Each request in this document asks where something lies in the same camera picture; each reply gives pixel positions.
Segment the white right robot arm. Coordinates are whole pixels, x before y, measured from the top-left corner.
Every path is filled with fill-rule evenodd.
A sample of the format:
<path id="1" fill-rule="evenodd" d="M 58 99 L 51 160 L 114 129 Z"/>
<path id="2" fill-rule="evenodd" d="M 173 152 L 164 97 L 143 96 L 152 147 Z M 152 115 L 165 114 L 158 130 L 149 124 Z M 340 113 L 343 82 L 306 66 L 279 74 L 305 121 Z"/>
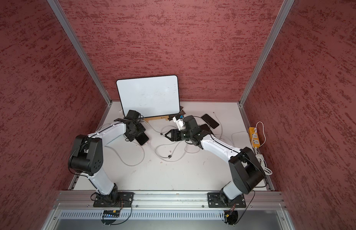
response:
<path id="1" fill-rule="evenodd" d="M 216 138 L 210 131 L 201 129 L 195 116 L 173 118 L 177 129 L 165 134 L 170 141 L 189 141 L 227 162 L 232 180 L 219 192 L 221 202 L 229 204 L 237 197 L 249 194 L 262 180 L 265 172 L 251 148 L 231 146 Z"/>

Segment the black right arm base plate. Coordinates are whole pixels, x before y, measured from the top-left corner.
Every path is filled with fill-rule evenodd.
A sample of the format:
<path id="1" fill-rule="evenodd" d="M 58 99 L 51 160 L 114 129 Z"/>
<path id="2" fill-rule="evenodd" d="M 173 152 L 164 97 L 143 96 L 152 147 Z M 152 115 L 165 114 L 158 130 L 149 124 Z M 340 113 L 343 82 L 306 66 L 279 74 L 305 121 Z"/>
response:
<path id="1" fill-rule="evenodd" d="M 234 199 L 229 199 L 224 193 L 211 192 L 207 193 L 207 201 L 209 208 L 245 208 L 246 201 L 243 195 L 239 195 Z"/>

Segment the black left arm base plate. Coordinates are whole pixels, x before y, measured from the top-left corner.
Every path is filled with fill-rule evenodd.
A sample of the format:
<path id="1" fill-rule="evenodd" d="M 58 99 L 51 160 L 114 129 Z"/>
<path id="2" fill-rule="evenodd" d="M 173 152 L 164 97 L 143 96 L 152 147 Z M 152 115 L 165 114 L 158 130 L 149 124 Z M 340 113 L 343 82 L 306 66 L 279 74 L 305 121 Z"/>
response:
<path id="1" fill-rule="evenodd" d="M 93 199 L 94 208 L 130 208 L 135 193 L 133 192 L 118 192 L 116 194 L 101 195 L 95 193 L 95 198 Z"/>

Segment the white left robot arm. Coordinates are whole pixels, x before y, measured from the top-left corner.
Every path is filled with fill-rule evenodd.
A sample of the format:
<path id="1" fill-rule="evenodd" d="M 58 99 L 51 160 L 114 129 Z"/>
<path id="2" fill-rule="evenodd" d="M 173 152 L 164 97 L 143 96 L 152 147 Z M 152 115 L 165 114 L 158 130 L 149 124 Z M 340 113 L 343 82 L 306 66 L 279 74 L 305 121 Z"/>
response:
<path id="1" fill-rule="evenodd" d="M 118 118 L 106 127 L 88 135 L 78 135 L 73 143 L 68 160 L 70 172 L 86 177 L 96 189 L 94 207 L 115 207 L 123 198 L 117 185 L 110 180 L 103 169 L 103 148 L 120 136 L 127 141 L 137 140 L 140 145 L 148 141 L 141 124 L 143 116 L 130 110 L 124 118 Z"/>

